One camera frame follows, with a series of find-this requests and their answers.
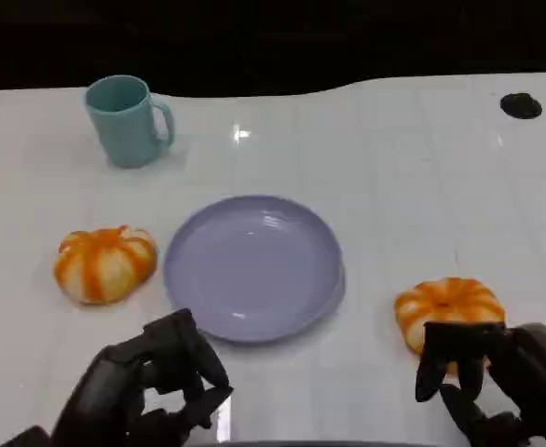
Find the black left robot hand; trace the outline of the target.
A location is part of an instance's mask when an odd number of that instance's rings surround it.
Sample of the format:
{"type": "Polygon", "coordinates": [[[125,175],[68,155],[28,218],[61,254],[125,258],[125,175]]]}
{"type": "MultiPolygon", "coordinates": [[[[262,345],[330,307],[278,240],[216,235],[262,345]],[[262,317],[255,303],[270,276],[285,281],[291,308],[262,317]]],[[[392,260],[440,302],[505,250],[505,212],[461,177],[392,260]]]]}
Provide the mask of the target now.
{"type": "Polygon", "coordinates": [[[232,394],[191,311],[175,311],[102,349],[68,399],[53,446],[181,446],[232,394]]]}

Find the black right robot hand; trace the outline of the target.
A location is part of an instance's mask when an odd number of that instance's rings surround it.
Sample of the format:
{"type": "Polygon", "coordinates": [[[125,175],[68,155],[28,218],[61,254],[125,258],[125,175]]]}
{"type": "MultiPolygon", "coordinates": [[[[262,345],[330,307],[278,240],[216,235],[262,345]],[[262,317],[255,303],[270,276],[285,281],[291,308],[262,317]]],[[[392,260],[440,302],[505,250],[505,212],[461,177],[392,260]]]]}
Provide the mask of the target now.
{"type": "Polygon", "coordinates": [[[472,446],[527,446],[546,440],[546,326],[427,322],[416,400],[439,394],[472,446]],[[476,404],[489,374],[519,413],[487,416],[476,404]]]}

